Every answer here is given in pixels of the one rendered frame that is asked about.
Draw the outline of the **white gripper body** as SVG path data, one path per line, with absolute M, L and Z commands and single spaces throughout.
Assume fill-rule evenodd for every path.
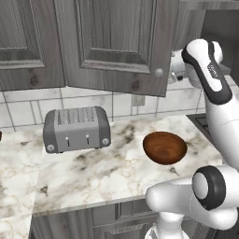
M 185 63 L 182 59 L 181 53 L 182 53 L 181 49 L 172 52 L 169 71 L 170 83 L 180 81 L 187 76 Z

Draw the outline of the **grey wood cabinet door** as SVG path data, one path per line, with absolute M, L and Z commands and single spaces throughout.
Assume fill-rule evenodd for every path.
M 0 91 L 63 85 L 54 0 L 0 0 Z
M 178 0 L 55 0 L 69 87 L 166 94 Z M 156 69 L 163 76 L 155 75 Z
M 173 50 L 183 49 L 201 36 L 205 10 L 199 6 L 198 0 L 179 0 Z

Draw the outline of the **brown wooden bowl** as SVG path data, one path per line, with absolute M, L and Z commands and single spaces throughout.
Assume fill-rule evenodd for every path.
M 186 142 L 176 134 L 153 132 L 143 140 L 146 155 L 157 164 L 170 165 L 181 161 L 187 153 Z

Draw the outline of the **grey base cabinet door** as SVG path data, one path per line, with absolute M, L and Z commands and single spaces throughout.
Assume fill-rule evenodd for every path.
M 90 209 L 33 218 L 31 228 L 35 239 L 93 239 Z

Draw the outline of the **dark range hood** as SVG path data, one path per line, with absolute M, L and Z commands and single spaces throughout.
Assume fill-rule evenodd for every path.
M 239 9 L 207 10 L 201 37 L 220 44 L 222 64 L 231 69 L 231 77 L 239 82 Z

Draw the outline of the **black hob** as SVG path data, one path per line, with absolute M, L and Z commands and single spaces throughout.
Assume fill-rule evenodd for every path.
M 206 120 L 206 114 L 190 114 L 188 119 L 196 126 L 196 128 L 206 137 L 210 138 L 211 133 L 209 132 L 208 123 Z

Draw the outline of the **grey four-slot toaster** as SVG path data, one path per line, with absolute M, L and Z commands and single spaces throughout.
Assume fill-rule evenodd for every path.
M 49 154 L 111 144 L 111 131 L 105 110 L 100 106 L 53 109 L 47 113 L 43 142 Z

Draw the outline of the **grey drawer front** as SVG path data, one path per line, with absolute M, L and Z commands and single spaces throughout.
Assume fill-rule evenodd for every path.
M 94 226 L 112 224 L 123 221 L 124 219 L 156 216 L 156 213 L 148 207 L 145 199 L 97 206 L 91 211 Z

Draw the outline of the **white wall outlet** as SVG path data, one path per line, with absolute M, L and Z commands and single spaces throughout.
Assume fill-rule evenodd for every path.
M 145 104 L 146 96 L 145 95 L 133 95 L 133 106 L 143 106 Z

